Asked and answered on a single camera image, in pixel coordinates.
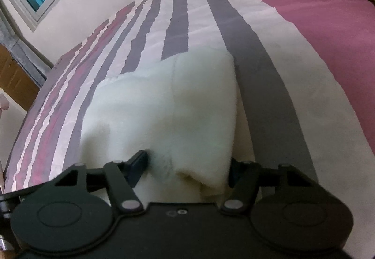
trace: mounting hole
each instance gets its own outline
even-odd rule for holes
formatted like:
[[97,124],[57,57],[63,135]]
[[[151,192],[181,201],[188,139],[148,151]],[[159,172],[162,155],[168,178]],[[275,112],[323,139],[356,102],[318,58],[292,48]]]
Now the mounting hole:
[[179,210],[177,210],[177,213],[179,215],[186,215],[188,213],[188,211],[186,209],[179,209]]

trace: striped bedsheet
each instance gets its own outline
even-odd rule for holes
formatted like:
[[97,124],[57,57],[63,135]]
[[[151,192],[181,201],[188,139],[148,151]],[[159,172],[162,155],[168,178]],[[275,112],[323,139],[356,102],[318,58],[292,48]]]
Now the striped bedsheet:
[[226,48],[255,159],[290,163],[354,214],[345,250],[375,255],[375,11],[366,0],[135,0],[63,55],[30,109],[6,192],[78,159],[82,120],[104,78],[197,46]]

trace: white towel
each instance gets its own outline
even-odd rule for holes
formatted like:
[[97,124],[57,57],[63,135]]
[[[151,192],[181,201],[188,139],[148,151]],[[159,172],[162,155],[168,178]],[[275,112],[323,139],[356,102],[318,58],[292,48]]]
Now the white towel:
[[149,153],[134,188],[148,202],[200,202],[224,193],[236,127],[236,77],[227,51],[200,49],[102,81],[83,120],[88,168]]

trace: gray stripe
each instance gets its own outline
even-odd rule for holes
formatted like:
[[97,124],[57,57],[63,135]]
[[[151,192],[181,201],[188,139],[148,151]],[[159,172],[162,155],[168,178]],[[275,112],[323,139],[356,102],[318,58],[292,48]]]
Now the gray stripe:
[[160,12],[160,3],[162,0],[153,0],[150,10],[147,13],[145,20],[139,28],[138,34],[131,42],[131,49],[126,58],[121,74],[133,72],[136,70],[141,59],[142,51],[146,45],[146,35],[150,32],[152,24]]
[[66,151],[65,160],[64,160],[64,166],[63,170],[70,167],[72,164],[76,163],[79,159],[78,150],[79,150],[79,142],[81,140],[81,129],[82,129],[82,123],[83,123],[83,117],[86,113],[87,108],[89,107],[91,100],[93,98],[95,89],[97,85],[105,79],[107,72],[117,54],[117,51],[121,47],[123,41],[125,40],[126,36],[129,34],[130,30],[132,29],[133,25],[135,24],[136,20],[138,19],[139,15],[141,14],[143,10],[143,5],[147,0],[143,0],[142,3],[137,7],[135,10],[134,16],[132,20],[130,20],[129,24],[125,27],[125,29],[122,31],[121,35],[119,36],[119,39],[114,44],[113,48],[109,52],[107,58],[105,59],[102,67],[100,68],[97,76],[95,77],[93,84],[91,85],[91,88],[89,92],[87,93],[81,108],[78,112],[77,121],[74,125],[71,138],[69,140],[69,145]]
[[293,102],[258,36],[228,0],[207,2],[234,57],[256,161],[289,163],[317,181]]
[[188,32],[188,1],[173,0],[173,13],[165,34],[162,60],[189,50]]

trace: pink stripe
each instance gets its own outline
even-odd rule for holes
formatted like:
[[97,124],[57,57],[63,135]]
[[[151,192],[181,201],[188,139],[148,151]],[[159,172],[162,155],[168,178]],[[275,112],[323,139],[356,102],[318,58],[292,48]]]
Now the pink stripe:
[[34,126],[35,120],[38,114],[41,111],[41,108],[48,96],[48,93],[55,86],[56,82],[59,80],[59,77],[64,72],[65,68],[69,64],[70,60],[74,57],[75,52],[81,47],[81,43],[76,45],[72,50],[60,57],[56,65],[47,75],[47,81],[44,83],[42,89],[39,91],[36,100],[34,101],[32,107],[28,111],[24,123],[19,131],[19,134],[16,138],[16,142],[12,148],[12,152],[8,158],[8,166],[6,168],[6,183],[5,191],[10,192],[13,184],[13,176],[17,170],[18,160],[23,152],[26,138],[29,135],[32,127]]
[[367,0],[262,0],[292,22],[326,62],[375,153],[375,21]]
[[50,118],[50,123],[43,132],[40,139],[39,146],[37,149],[37,159],[32,168],[32,175],[30,178],[31,185],[39,184],[48,180],[50,173],[50,166],[52,164],[53,156],[49,155],[48,152],[54,152],[57,144],[58,137],[62,124],[68,110],[71,108],[73,101],[77,95],[77,89],[86,81],[86,77],[90,72],[92,66],[96,62],[97,58],[102,53],[104,47],[110,42],[117,30],[126,20],[126,16],[132,10],[133,6],[127,6],[124,9],[116,13],[115,20],[105,30],[103,35],[100,37],[98,43],[93,48],[91,54],[86,58],[83,63],[75,72],[73,78],[69,81],[68,87],[61,98],[60,108],[56,108],[53,115]]
[[[52,90],[51,95],[48,97],[48,100],[45,102],[45,106],[42,109],[42,112],[40,112],[40,118],[38,119],[38,123],[37,123],[37,125],[35,126],[35,129],[32,132],[30,142],[29,142],[27,148],[25,149],[24,158],[23,158],[22,163],[21,163],[21,170],[16,175],[16,178],[15,178],[15,180],[16,180],[16,188],[17,189],[22,189],[23,188],[23,182],[25,181],[27,168],[28,168],[28,166],[29,166],[29,164],[31,162],[31,154],[32,154],[33,148],[35,146],[35,141],[36,141],[36,139],[38,137],[39,130],[42,127],[42,123],[43,123],[44,119],[47,117],[48,113],[50,112],[52,106],[55,104],[57,96],[58,96],[58,94],[59,94],[59,92],[60,92],[63,84],[65,83],[67,75],[69,74],[69,72],[75,66],[78,65],[78,63],[81,61],[82,57],[87,53],[87,51],[89,50],[89,48],[91,47],[91,45],[95,41],[96,37],[98,36],[98,34],[100,33],[100,31],[105,26],[106,26],[106,22],[103,23],[103,24],[101,24],[94,31],[94,33],[88,38],[87,43],[80,50],[80,52],[76,56],[75,61],[71,64],[71,67],[67,70],[67,72],[65,72],[64,77],[61,78],[61,80],[59,81],[59,83]],[[21,154],[19,155],[19,157],[17,157],[17,159],[15,157],[13,157],[13,158],[16,159],[16,161],[18,162]],[[11,182],[11,181],[13,181],[13,178],[9,177],[9,182],[7,183],[7,187],[6,188],[10,189],[12,187],[13,182]]]

